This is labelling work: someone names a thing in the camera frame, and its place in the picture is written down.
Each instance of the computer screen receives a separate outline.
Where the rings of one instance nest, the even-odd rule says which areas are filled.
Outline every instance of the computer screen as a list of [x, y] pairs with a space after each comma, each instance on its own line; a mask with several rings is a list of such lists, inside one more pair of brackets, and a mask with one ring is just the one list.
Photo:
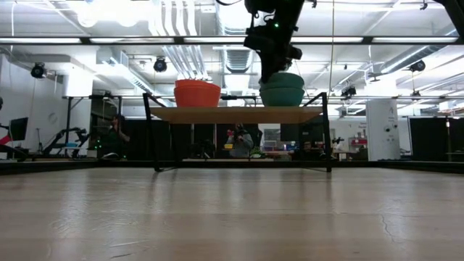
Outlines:
[[24, 141], [27, 129], [28, 118], [26, 117], [9, 121], [9, 136], [13, 141]]

